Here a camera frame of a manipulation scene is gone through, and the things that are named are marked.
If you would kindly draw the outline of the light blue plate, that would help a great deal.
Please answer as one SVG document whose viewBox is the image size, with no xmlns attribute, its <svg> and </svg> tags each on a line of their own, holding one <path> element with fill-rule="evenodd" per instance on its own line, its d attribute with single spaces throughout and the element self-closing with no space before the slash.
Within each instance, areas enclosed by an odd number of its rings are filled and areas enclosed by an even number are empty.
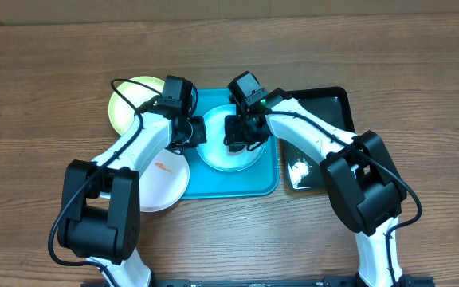
<svg viewBox="0 0 459 287">
<path fill-rule="evenodd" d="M 206 142 L 198 145 L 197 152 L 206 164 L 219 171 L 242 171 L 256 163 L 265 149 L 262 144 L 258 149 L 248 151 L 244 145 L 237 151 L 231 151 L 231 146 L 223 143 L 225 118 L 236 114 L 235 104 L 225 104 L 212 108 L 203 116 Z"/>
</svg>

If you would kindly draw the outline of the yellow-green plate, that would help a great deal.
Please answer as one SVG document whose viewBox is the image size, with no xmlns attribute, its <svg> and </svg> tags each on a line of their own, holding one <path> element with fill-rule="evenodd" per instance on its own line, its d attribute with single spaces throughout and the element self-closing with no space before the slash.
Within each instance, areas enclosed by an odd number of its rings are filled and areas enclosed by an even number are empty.
<svg viewBox="0 0 459 287">
<path fill-rule="evenodd" d="M 134 77 L 131 80 L 149 86 L 158 92 L 163 91 L 165 84 L 163 80 L 149 76 Z M 117 89 L 137 108 L 156 95 L 148 88 L 129 82 L 121 82 Z M 114 92 L 108 104 L 108 118 L 115 131 L 122 136 L 134 121 L 134 110 Z"/>
</svg>

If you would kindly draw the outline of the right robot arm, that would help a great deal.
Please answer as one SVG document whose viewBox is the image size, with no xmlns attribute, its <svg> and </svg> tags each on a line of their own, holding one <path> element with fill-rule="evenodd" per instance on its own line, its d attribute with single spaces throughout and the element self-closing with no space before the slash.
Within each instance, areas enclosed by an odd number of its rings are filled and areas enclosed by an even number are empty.
<svg viewBox="0 0 459 287">
<path fill-rule="evenodd" d="M 314 160 L 333 210 L 355 233 L 360 284 L 398 285 L 402 269 L 394 229 L 407 190 L 382 139 L 371 131 L 358 136 L 336 128 L 280 88 L 230 92 L 237 113 L 225 119 L 225 145 L 244 144 L 252 151 L 275 136 Z"/>
</svg>

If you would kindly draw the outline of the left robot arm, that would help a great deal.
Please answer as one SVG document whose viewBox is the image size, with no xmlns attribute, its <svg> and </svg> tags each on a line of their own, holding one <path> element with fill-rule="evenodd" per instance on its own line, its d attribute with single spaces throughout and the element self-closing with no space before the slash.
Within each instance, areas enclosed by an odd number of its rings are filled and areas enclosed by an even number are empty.
<svg viewBox="0 0 459 287">
<path fill-rule="evenodd" d="M 71 250 L 73 267 L 94 266 L 110 286 L 149 286 L 151 270 L 136 249 L 140 232 L 139 177 L 163 150 L 205 142 L 202 118 L 190 96 L 156 96 L 135 109 L 129 130 L 93 161 L 73 160 L 65 170 L 61 211 L 48 249 Z"/>
</svg>

